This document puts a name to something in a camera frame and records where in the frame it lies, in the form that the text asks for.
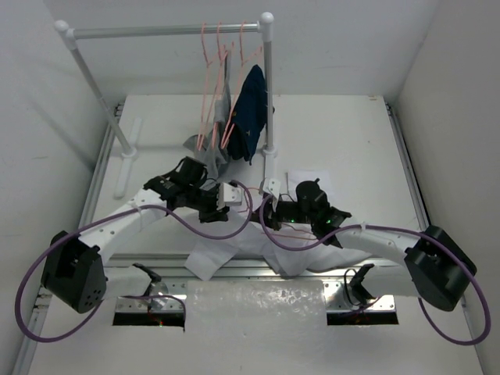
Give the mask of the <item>white shirt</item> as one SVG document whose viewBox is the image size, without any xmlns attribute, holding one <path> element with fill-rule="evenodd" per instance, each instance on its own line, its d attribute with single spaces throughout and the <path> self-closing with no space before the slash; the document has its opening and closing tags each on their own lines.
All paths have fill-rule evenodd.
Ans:
<svg viewBox="0 0 500 375">
<path fill-rule="evenodd" d="M 246 219 L 246 216 L 242 216 L 234 210 L 231 210 L 228 216 L 229 221 L 226 223 L 201 224 L 198 221 L 197 213 L 188 214 L 185 220 L 193 228 L 205 234 L 222 236 L 235 232 Z M 289 237 L 277 237 L 277 234 L 298 235 L 298 233 L 293 230 L 273 232 L 274 238 L 282 245 L 290 247 L 304 247 L 316 241 L 316 239 L 314 241 L 305 241 Z M 325 245 L 319 245 L 301 252 L 289 252 L 277 247 L 263 233 L 260 224 L 256 226 L 254 223 L 249 223 L 236 237 L 226 240 L 214 241 L 199 236 L 196 236 L 196 238 L 197 240 L 192 245 L 192 250 L 184 266 L 203 281 L 210 280 L 218 269 L 236 255 L 260 255 L 275 272 L 289 277 L 298 276 L 305 270 L 321 272 L 333 268 L 354 266 L 376 256 L 361 250 L 339 249 Z"/>
</svg>

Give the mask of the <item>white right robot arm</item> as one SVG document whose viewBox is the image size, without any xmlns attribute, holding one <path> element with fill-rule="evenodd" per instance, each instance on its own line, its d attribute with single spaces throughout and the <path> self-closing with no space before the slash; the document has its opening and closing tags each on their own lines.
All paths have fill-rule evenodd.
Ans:
<svg viewBox="0 0 500 375">
<path fill-rule="evenodd" d="M 391 272 L 379 271 L 373 264 L 358 269 L 345 288 L 351 305 L 363 305 L 380 295 L 409 295 L 450 312 L 477 273 L 473 261 L 440 227 L 412 231 L 360 223 L 329 203 L 318 180 L 299 183 L 290 202 L 280 198 L 278 185 L 278 180 L 269 178 L 261 183 L 262 203 L 252 214 L 265 234 L 285 223 L 307 224 L 316 241 L 304 250 L 333 246 L 396 263 Z"/>
</svg>

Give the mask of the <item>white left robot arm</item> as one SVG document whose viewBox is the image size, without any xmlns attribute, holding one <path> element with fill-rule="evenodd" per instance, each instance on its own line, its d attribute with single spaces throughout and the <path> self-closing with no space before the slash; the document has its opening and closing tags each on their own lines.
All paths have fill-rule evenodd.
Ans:
<svg viewBox="0 0 500 375">
<path fill-rule="evenodd" d="M 119 269 L 108 268 L 107 262 L 134 235 L 175 209 L 193 209 L 203 223 L 226 221 L 229 206 L 241 203 L 241 189 L 217 183 L 206 190 L 207 176 L 203 163 L 185 157 L 174 170 L 146 182 L 106 220 L 79 234 L 57 234 L 41 285 L 78 313 L 105 299 L 146 295 L 159 276 L 138 263 Z"/>
</svg>

